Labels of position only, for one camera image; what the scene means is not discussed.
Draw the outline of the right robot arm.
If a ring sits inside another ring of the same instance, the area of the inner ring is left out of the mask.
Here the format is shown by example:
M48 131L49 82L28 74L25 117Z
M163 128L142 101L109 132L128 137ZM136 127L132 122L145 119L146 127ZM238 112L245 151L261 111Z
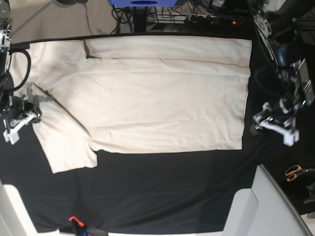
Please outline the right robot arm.
M7 143L16 144L19 140L18 132L24 126L39 123L42 112L41 102L48 102L44 92L33 93L31 85L26 85L31 71L31 57L25 49L16 49L12 43L12 18L10 18L9 1L0 2L0 118L3 120L3 137ZM11 60L14 53L26 56L27 69L24 79L14 88L5 86L10 76Z

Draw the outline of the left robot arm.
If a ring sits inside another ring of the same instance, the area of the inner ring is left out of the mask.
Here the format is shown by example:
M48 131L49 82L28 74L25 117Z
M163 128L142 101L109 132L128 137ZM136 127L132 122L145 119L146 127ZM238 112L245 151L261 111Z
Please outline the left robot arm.
M312 105L315 92L302 53L298 19L314 5L313 0L250 0L255 32L282 91L274 103L265 102L253 116L254 129L268 129L283 136L283 144L299 141L297 113Z

